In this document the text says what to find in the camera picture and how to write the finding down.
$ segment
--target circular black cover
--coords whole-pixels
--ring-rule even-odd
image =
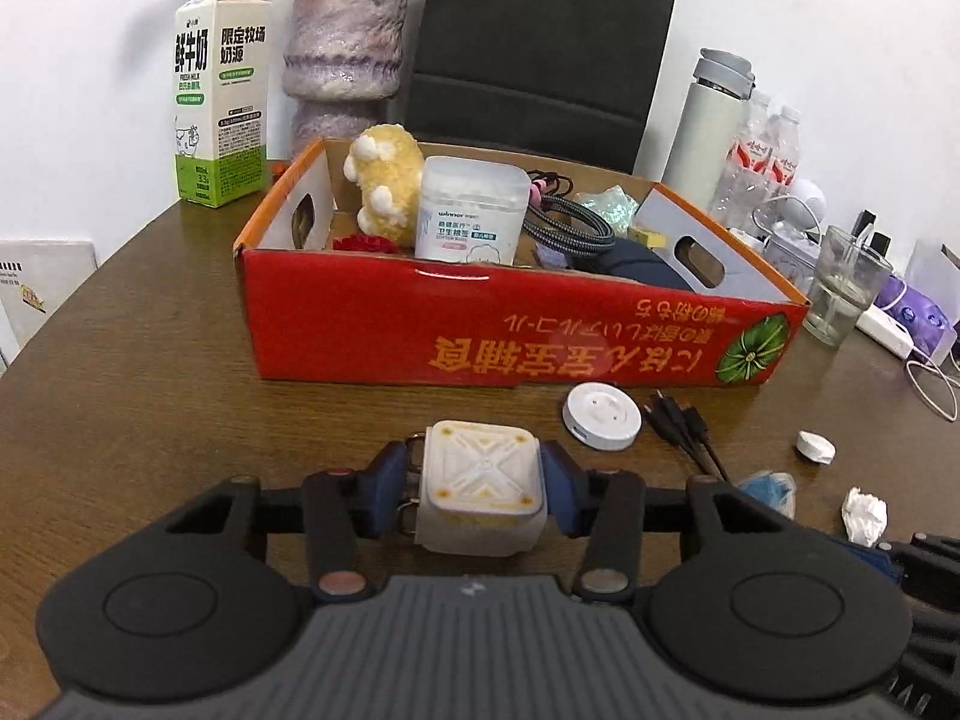
[[[280,574],[210,536],[131,539],[59,581],[37,637],[63,686],[173,702],[242,683],[299,626]]]
[[[896,665],[911,624],[894,583],[805,533],[712,541],[656,586],[648,619],[691,675],[770,704],[870,688]]]

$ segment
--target stuffed toy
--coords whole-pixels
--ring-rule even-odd
[[[350,144],[344,177],[360,187],[357,226],[365,235],[412,247],[424,155],[399,124],[376,124]]]

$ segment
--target green and white milk carton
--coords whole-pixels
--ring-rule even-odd
[[[176,11],[176,186],[214,208],[267,186],[267,0]]]

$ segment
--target plastic bottle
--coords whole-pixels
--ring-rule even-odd
[[[738,206],[755,199],[756,195],[750,192],[755,191],[757,175],[763,176],[770,169],[774,137],[770,131],[769,105],[768,95],[754,90],[727,154],[727,163],[709,208],[709,215],[726,227],[742,226],[729,217]]]
[[[789,194],[793,177],[800,162],[800,112],[784,105],[779,116],[771,123],[776,146],[768,173],[771,196]]]
[[[741,70],[749,62],[724,56],[728,64],[703,57],[693,71],[683,114],[664,169],[664,184],[698,208],[707,210],[723,173],[727,150],[743,117],[743,100],[754,81]]]

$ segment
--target wooden table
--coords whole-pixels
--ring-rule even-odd
[[[651,485],[681,487],[692,471],[649,430],[618,455],[578,445],[560,423],[565,386],[261,381],[230,254],[253,204],[171,208],[110,258],[0,379],[0,718],[27,717],[56,694],[34,636],[35,607],[51,582],[232,474],[296,485],[321,466],[363,466],[387,440],[444,418],[520,425],[559,439],[585,466],[615,461]],[[833,352],[801,333],[765,386],[689,389],[683,399],[707,418],[733,478],[793,474],[803,524],[842,533],[840,504],[858,485],[888,502],[890,538],[960,533],[960,434],[861,334]],[[797,460],[799,429],[836,444],[832,466]],[[439,559],[398,536],[365,547],[363,561],[381,576],[506,565],[568,578],[582,550],[553,531],[507,562]],[[648,536],[643,575],[655,579],[677,559],[675,536]],[[299,537],[274,539],[270,561],[301,579]]]

